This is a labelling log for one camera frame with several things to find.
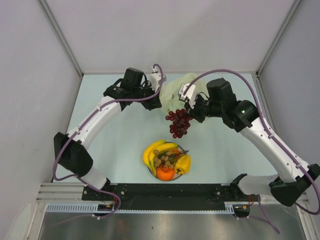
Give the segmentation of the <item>pale yellow plastic bag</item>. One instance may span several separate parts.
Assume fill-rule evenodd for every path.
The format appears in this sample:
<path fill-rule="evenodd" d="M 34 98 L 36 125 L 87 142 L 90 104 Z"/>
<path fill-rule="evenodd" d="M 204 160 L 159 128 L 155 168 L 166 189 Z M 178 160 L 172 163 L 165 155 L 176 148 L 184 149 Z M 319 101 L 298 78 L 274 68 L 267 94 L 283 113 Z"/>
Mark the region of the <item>pale yellow plastic bag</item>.
<path fill-rule="evenodd" d="M 166 81 L 162 85 L 159 94 L 159 100 L 162 104 L 161 111 L 167 114 L 169 111 L 183 109 L 185 103 L 179 100 L 179 89 L 182 84 L 192 82 L 198 75 L 196 73 L 187 74 L 168 74 Z"/>

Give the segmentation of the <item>dark red fake grapes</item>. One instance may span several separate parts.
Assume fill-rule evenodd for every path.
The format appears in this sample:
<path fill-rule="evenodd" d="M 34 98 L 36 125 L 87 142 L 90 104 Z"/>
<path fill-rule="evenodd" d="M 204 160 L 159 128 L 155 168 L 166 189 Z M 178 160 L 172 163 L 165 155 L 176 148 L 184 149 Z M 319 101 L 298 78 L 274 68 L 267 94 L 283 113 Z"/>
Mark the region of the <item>dark red fake grapes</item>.
<path fill-rule="evenodd" d="M 190 121 L 193 119 L 187 115 L 187 111 L 184 108 L 169 110 L 165 116 L 167 121 L 170 121 L 169 132 L 174 139 L 181 139 L 188 133 L 188 129 L 191 124 Z"/>

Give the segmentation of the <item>yellow fake banana bunch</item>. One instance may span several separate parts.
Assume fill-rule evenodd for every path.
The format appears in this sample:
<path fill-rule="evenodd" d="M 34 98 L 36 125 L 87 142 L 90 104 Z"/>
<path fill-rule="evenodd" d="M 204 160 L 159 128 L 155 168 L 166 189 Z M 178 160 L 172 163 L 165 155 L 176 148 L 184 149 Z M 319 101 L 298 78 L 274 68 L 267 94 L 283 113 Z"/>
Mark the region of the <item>yellow fake banana bunch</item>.
<path fill-rule="evenodd" d="M 169 151 L 173 149 L 177 149 L 178 145 L 173 142 L 166 142 L 164 139 L 158 140 L 152 143 L 149 147 L 147 147 L 142 155 L 142 162 L 148 167 L 151 174 L 155 177 L 156 167 L 154 164 L 154 151 L 157 150 L 159 153 L 163 151 Z"/>

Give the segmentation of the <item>small yellow fake fruit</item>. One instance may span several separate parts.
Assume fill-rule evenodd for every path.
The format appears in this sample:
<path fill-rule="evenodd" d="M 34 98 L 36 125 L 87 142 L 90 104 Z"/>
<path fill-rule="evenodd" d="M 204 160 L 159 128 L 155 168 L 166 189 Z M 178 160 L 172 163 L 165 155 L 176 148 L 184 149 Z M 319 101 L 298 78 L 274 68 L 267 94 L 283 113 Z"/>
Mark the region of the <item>small yellow fake fruit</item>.
<path fill-rule="evenodd" d="M 191 157 L 188 154 L 183 155 L 174 165 L 175 172 L 181 175 L 187 174 L 191 169 L 191 162 Z"/>

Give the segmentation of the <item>brown fake longan branch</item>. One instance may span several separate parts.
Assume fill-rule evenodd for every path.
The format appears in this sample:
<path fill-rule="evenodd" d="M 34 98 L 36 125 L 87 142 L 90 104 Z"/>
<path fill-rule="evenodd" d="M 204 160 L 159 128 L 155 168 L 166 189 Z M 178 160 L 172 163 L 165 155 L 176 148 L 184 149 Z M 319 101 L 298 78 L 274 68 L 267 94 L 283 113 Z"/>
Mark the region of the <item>brown fake longan branch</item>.
<path fill-rule="evenodd" d="M 183 155 L 186 155 L 188 152 L 188 150 L 180 150 L 178 148 L 162 151 L 154 157 L 154 167 L 157 169 L 159 166 L 165 166 L 173 169 L 177 160 Z"/>

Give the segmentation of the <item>round printed plate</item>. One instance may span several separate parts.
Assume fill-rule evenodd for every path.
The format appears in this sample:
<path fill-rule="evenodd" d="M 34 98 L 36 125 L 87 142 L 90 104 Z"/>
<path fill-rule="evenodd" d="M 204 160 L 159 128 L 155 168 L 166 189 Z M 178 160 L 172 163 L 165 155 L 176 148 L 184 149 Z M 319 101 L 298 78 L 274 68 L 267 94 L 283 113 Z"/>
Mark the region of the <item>round printed plate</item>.
<path fill-rule="evenodd" d="M 161 181 L 176 180 L 187 174 L 191 168 L 191 157 L 188 151 L 176 143 L 163 139 L 145 149 L 142 162 L 152 176 Z"/>

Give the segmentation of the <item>orange fake tangerine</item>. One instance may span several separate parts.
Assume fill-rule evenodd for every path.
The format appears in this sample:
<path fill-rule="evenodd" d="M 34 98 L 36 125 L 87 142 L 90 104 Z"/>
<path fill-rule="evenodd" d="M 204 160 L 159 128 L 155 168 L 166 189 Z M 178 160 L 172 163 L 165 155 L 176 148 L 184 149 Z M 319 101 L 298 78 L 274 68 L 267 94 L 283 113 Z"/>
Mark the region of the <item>orange fake tangerine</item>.
<path fill-rule="evenodd" d="M 161 181 L 171 181 L 175 176 L 175 170 L 170 167 L 165 167 L 164 165 L 160 165 L 156 169 L 156 177 Z"/>

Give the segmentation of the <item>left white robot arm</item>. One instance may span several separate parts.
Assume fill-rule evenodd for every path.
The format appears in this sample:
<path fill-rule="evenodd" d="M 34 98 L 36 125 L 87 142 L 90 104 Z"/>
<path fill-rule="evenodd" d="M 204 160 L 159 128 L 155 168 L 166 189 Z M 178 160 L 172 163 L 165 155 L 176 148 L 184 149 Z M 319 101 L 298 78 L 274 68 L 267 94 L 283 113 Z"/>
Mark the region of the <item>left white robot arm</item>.
<path fill-rule="evenodd" d="M 53 138 L 55 162 L 72 177 L 93 189 L 100 200 L 110 196 L 110 180 L 94 167 L 88 149 L 105 125 L 132 103 L 140 103 L 146 110 L 161 108 L 160 91 L 166 77 L 161 66 L 155 63 L 147 77 L 136 68 L 126 69 L 124 76 L 110 85 L 93 111 L 67 133 L 58 132 Z"/>

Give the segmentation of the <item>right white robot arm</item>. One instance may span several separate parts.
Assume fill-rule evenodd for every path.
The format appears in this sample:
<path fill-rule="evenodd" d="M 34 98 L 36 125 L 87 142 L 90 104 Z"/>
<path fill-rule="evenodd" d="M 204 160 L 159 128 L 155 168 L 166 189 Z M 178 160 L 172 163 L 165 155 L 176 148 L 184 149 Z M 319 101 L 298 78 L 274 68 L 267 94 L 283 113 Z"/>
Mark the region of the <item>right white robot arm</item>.
<path fill-rule="evenodd" d="M 226 126 L 249 140 L 276 170 L 276 174 L 270 176 L 239 175 L 233 180 L 231 196 L 242 201 L 248 195 L 269 195 L 286 207 L 294 205 L 319 177 L 319 165 L 299 159 L 277 138 L 252 102 L 236 98 L 231 84 L 224 78 L 209 81 L 206 88 L 207 100 L 195 85 L 181 85 L 178 95 L 185 103 L 186 114 L 200 123 L 207 117 L 221 118 Z"/>

